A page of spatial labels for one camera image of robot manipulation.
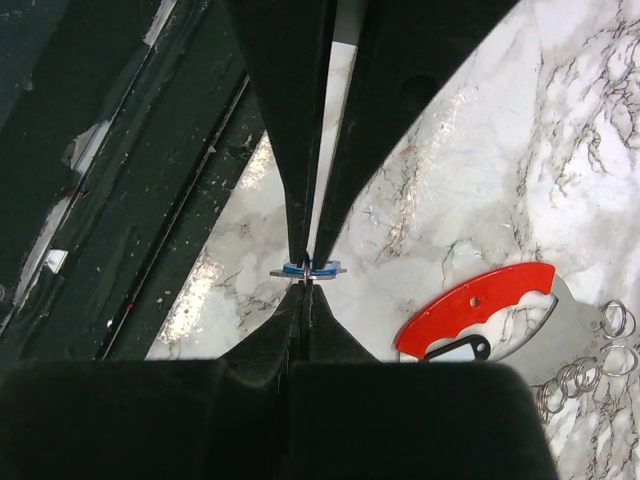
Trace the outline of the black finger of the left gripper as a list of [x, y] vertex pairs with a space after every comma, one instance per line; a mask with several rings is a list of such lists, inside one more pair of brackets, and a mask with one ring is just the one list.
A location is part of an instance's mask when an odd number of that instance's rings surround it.
[[334, 1], [227, 1], [283, 184], [289, 261], [307, 256]]
[[512, 1], [372, 1], [356, 51], [319, 216], [325, 263], [360, 192]]

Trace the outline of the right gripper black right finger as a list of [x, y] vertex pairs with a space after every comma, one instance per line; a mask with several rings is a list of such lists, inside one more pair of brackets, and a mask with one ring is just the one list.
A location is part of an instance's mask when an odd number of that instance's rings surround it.
[[382, 363], [337, 327], [321, 288], [293, 285], [291, 479], [554, 479], [533, 397], [489, 362]]

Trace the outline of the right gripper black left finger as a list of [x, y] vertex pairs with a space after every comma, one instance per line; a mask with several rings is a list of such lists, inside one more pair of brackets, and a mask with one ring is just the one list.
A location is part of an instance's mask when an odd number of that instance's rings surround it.
[[1, 377], [5, 479], [275, 479], [305, 290], [218, 359], [37, 361]]

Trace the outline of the blue plastic key tag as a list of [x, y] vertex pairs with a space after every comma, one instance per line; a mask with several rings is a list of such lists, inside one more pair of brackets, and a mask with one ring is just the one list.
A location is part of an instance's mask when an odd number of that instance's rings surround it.
[[308, 272], [308, 271], [316, 271], [316, 270], [338, 270], [341, 268], [343, 268], [342, 263], [338, 260], [330, 260], [320, 268], [315, 268], [313, 265], [313, 261], [307, 260], [302, 266], [298, 266], [297, 264], [291, 263], [291, 262], [286, 263], [283, 265], [281, 270], [284, 270], [284, 271], [302, 270], [302, 271]]

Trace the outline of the black-headed silver key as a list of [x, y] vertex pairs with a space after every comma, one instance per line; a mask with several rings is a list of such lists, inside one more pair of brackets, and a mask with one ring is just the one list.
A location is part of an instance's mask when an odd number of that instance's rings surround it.
[[322, 280], [332, 280], [335, 279], [338, 275], [346, 273], [347, 269], [341, 268], [338, 270], [316, 270], [316, 271], [284, 271], [284, 270], [271, 270], [269, 272], [270, 276], [280, 277], [280, 278], [292, 278], [297, 280], [312, 280], [312, 281], [322, 281]]

